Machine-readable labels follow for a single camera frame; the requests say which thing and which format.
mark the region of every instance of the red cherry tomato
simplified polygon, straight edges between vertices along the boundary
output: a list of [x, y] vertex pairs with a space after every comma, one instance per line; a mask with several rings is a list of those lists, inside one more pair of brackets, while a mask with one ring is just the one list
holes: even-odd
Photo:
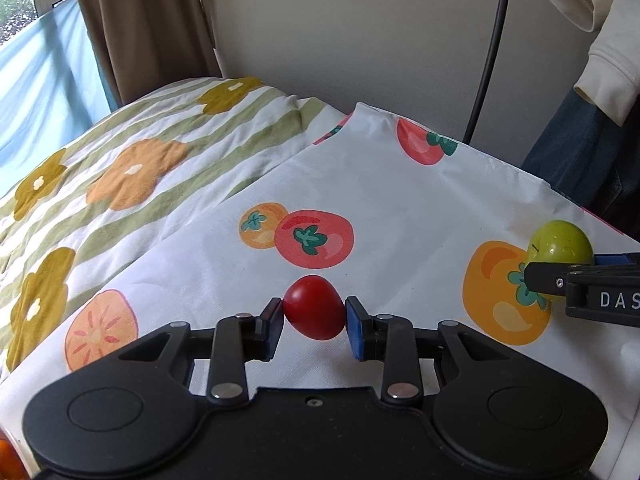
[[425, 166], [438, 163], [445, 155], [453, 155], [458, 146], [454, 140], [428, 132], [402, 118], [398, 120], [398, 141], [407, 155]]
[[282, 311], [293, 328], [318, 341], [336, 337], [346, 322], [340, 295], [322, 276], [304, 276], [291, 285]]
[[285, 216], [276, 228], [278, 252], [305, 269], [326, 269], [343, 261], [353, 249], [353, 227], [333, 213], [306, 209]]

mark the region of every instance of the tree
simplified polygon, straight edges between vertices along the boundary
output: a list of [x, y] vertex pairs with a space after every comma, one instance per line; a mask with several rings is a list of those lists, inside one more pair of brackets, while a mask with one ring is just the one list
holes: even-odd
[[33, 0], [0, 0], [0, 44], [37, 17]]

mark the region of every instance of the orange object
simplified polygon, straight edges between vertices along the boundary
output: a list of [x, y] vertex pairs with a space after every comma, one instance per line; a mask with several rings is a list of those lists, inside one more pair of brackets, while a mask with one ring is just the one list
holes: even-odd
[[466, 268], [462, 301], [488, 335], [509, 345], [526, 345], [545, 331], [551, 303], [524, 284], [527, 254], [506, 242], [478, 247]]
[[87, 303], [66, 332], [66, 363], [75, 372], [137, 338], [138, 322], [126, 298], [117, 290], [105, 290]]
[[86, 194], [92, 204], [109, 200], [109, 209], [123, 211], [149, 198], [162, 177], [187, 156], [184, 142], [143, 139], [127, 146]]
[[287, 214], [285, 207], [275, 202], [252, 207], [240, 219], [240, 238], [254, 249], [272, 248], [275, 245], [276, 227]]
[[15, 452], [6, 440], [0, 440], [0, 478], [4, 480], [26, 480], [27, 472]]

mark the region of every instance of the white wall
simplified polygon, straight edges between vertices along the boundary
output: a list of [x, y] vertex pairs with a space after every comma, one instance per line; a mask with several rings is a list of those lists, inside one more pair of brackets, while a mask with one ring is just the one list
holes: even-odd
[[[497, 0], [212, 0], [231, 76], [343, 112], [357, 101], [461, 139]], [[520, 164], [577, 80], [594, 36], [547, 0], [511, 0], [473, 145]]]

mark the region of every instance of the white hoodie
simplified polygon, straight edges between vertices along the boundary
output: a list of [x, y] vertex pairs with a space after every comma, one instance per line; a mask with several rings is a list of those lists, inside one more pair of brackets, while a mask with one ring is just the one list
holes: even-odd
[[575, 89], [622, 126], [640, 94], [640, 0], [550, 0], [587, 32], [602, 28]]

